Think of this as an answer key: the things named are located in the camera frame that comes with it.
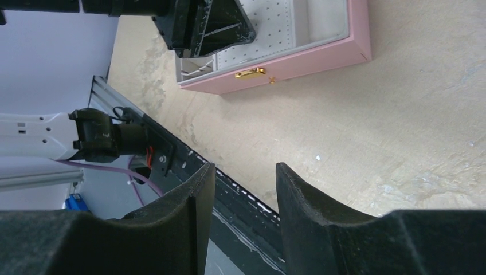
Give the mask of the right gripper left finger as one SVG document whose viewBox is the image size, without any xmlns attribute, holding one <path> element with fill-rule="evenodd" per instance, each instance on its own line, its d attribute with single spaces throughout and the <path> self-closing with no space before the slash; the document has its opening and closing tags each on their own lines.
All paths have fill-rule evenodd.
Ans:
<svg viewBox="0 0 486 275">
<path fill-rule="evenodd" d="M 215 165 L 121 219 L 2 211 L 2 274 L 204 274 Z"/>
</svg>

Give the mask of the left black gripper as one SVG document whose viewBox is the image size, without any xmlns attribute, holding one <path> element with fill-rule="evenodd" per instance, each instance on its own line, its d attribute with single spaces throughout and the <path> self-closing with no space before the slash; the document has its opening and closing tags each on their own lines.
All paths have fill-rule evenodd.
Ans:
<svg viewBox="0 0 486 275">
<path fill-rule="evenodd" d="M 199 45 L 191 40 L 197 7 L 196 1 L 1 1 L 1 11 L 158 17 L 159 33 L 178 57 L 200 56 Z"/>
</svg>

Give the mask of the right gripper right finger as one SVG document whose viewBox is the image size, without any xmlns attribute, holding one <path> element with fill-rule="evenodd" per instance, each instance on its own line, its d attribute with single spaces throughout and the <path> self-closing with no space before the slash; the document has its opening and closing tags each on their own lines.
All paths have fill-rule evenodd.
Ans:
<svg viewBox="0 0 486 275">
<path fill-rule="evenodd" d="M 365 214 L 276 164 L 288 274 L 484 274 L 484 210 Z"/>
</svg>

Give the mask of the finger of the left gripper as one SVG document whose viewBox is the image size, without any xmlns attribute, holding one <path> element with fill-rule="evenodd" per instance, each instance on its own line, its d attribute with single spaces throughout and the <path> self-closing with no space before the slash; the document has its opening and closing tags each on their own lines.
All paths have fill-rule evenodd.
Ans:
<svg viewBox="0 0 486 275">
<path fill-rule="evenodd" d="M 236 45 L 249 44 L 256 31 L 240 1 L 196 1 L 190 57 L 207 57 Z"/>
</svg>

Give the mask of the pink jewelry box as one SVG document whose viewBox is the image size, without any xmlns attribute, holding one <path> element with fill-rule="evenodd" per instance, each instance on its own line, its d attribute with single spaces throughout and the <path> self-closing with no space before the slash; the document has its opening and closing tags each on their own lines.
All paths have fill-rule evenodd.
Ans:
<svg viewBox="0 0 486 275">
<path fill-rule="evenodd" d="M 372 59 L 366 0 L 241 4 L 255 40 L 208 57 L 176 58 L 182 89 L 221 95 Z"/>
</svg>

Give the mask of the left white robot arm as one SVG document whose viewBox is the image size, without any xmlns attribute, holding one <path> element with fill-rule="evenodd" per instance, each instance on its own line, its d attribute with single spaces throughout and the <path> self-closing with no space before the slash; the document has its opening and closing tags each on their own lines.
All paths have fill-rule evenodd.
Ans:
<svg viewBox="0 0 486 275">
<path fill-rule="evenodd" d="M 207 57 L 254 41 L 256 31 L 239 1 L 2 1 L 1 10 L 151 17 L 178 57 Z M 149 150 L 148 129 L 114 123 L 97 109 L 47 115 L 1 114 L 1 155 L 110 163 Z"/>
</svg>

